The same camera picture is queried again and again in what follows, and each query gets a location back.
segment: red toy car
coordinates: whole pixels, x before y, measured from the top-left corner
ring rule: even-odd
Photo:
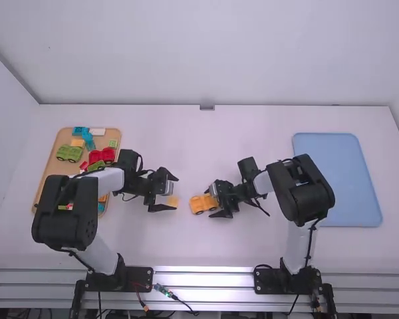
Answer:
[[[102,159],[102,151],[93,150],[88,154],[88,164],[92,165]]]
[[[104,148],[102,150],[102,160],[105,164],[111,164],[115,160],[115,151],[112,148]]]
[[[104,148],[102,151],[93,150],[88,154],[88,164],[92,165],[100,160],[105,164],[111,164],[115,160],[115,151],[112,148]]]

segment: blue tray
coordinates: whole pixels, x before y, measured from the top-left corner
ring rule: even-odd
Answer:
[[[323,226],[378,227],[382,215],[356,136],[344,133],[297,133],[295,155],[307,153],[335,194]]]

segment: red block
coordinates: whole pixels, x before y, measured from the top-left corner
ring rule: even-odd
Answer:
[[[83,171],[87,168],[88,163],[86,161],[82,162],[80,165],[80,169],[82,169]]]

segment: metal rail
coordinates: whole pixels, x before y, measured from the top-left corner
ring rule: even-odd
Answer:
[[[199,311],[288,311],[294,296],[256,295],[252,268],[154,267],[154,282],[172,289]],[[74,284],[85,270],[0,269],[0,307],[70,308]],[[334,287],[339,312],[399,314],[399,274],[323,272]],[[141,309],[134,293],[103,292],[102,308]],[[159,292],[142,294],[151,309],[185,310]],[[98,294],[87,292],[83,308],[98,308]],[[310,312],[309,298],[300,296],[295,312]]]

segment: white wall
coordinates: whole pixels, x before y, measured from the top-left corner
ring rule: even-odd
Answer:
[[[31,112],[38,106],[0,62],[0,206],[28,138]]]
[[[399,0],[0,0],[42,103],[389,104]]]

